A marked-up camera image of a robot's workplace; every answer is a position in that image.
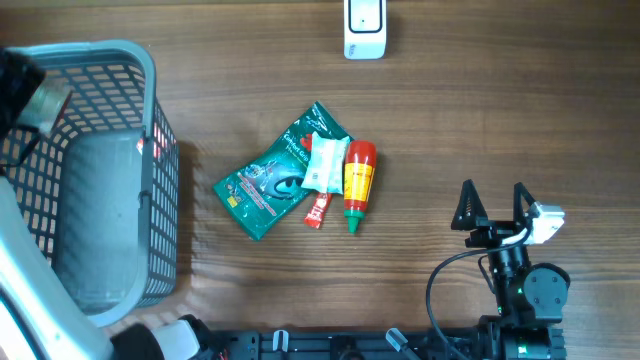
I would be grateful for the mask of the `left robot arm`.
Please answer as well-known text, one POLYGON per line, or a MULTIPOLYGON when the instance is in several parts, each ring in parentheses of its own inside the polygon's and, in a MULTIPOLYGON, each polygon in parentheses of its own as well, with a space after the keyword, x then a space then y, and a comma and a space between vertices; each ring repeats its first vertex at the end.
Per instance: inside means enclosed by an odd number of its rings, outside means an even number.
POLYGON ((202 325, 104 329, 176 284, 179 147, 149 53, 1 51, 1 303, 37 359, 192 359, 202 325))

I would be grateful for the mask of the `green 3M gloves package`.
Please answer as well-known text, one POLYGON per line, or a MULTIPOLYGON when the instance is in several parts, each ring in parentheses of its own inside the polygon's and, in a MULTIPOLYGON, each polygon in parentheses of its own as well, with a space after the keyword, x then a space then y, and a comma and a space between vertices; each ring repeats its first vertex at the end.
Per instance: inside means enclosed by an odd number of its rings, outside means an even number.
POLYGON ((262 155, 213 185, 224 208, 252 240, 261 240, 309 195, 302 184, 314 134, 326 139, 348 136, 328 109, 316 102, 262 155))

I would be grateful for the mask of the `grey black shopping basket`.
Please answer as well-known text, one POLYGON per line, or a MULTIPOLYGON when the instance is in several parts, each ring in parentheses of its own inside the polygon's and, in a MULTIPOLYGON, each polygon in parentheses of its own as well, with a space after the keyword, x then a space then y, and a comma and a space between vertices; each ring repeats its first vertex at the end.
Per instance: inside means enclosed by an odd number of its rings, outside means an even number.
POLYGON ((2 170, 55 278, 105 327, 176 284, 179 147, 156 97, 155 64, 127 40, 21 54, 71 98, 49 135, 2 136, 2 170))

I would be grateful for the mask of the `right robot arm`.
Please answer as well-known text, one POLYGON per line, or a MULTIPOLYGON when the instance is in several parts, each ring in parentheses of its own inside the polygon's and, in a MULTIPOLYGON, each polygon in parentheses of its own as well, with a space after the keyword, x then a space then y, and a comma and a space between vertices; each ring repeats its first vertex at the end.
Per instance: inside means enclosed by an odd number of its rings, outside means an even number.
POLYGON ((461 188, 451 228, 467 231, 465 246, 481 249, 489 269, 481 273, 498 314, 484 315, 470 330, 453 332, 452 348, 469 359, 564 359, 562 331, 570 277, 551 263, 533 264, 528 248, 550 240, 564 225, 564 210, 514 186, 513 218, 491 220, 472 180, 461 188))

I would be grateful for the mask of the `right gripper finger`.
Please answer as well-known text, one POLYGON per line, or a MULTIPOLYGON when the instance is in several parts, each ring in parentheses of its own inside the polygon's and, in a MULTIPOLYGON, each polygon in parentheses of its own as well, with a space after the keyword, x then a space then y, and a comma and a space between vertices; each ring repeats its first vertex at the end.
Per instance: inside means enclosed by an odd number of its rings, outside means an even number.
POLYGON ((488 225, 488 215, 480 200, 474 182, 468 179, 463 182, 459 203, 454 213, 451 229, 472 231, 488 225))
POLYGON ((517 226, 527 227, 529 220, 523 203, 531 206, 535 203, 535 198, 522 182, 518 182, 514 185, 513 221, 517 226))

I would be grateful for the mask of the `red sauce bottle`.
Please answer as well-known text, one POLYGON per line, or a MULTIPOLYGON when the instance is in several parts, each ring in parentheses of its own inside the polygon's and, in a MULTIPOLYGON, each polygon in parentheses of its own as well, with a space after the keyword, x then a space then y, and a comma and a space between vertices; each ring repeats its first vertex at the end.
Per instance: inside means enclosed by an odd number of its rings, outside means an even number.
POLYGON ((348 231, 355 234, 366 217, 369 195, 377 165, 376 146, 364 140, 350 143, 344 164, 344 216, 348 231))

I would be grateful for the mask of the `red sauce sachet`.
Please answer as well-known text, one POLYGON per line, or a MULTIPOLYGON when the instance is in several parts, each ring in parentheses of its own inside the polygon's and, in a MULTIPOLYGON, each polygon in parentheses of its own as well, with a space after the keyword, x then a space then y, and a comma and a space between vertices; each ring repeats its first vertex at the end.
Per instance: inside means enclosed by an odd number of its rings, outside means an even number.
POLYGON ((318 193, 314 203, 304 218, 304 224, 319 229, 332 200, 331 193, 318 193))

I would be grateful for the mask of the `white wipes packet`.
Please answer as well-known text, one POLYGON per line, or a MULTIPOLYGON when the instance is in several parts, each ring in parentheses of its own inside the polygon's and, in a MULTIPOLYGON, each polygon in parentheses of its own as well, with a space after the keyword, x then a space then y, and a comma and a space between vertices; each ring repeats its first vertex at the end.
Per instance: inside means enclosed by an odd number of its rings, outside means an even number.
POLYGON ((312 134, 312 146, 302 187, 319 193, 343 193, 343 165, 350 145, 349 136, 328 139, 312 134))

